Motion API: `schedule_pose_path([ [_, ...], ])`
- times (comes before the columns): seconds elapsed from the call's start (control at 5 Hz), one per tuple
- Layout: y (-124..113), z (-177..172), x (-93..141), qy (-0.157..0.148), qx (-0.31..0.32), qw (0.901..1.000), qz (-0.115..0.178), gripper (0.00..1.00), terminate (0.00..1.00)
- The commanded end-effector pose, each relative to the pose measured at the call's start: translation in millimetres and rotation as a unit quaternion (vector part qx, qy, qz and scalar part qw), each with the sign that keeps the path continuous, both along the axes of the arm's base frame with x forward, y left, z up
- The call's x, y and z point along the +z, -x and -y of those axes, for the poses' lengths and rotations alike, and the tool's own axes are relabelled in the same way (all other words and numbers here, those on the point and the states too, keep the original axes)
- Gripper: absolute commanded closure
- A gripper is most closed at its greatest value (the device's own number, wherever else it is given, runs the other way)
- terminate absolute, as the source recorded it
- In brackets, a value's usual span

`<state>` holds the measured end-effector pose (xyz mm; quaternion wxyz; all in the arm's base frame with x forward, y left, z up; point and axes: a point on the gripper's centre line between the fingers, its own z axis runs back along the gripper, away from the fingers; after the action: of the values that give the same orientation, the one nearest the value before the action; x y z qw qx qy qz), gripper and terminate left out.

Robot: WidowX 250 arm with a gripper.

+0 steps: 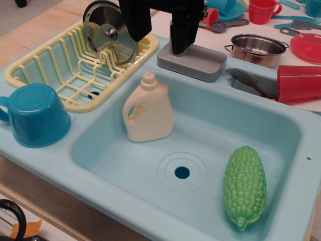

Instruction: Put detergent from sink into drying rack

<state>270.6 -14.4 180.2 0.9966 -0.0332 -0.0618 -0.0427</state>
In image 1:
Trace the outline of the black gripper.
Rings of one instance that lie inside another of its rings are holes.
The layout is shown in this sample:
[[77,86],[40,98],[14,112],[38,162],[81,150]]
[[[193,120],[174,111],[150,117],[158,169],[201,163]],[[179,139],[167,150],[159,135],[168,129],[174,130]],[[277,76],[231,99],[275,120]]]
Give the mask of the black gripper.
[[199,22],[207,15],[204,1],[119,1],[129,35],[140,41],[152,30],[150,10],[172,14],[171,43],[175,55],[180,55],[194,43]]

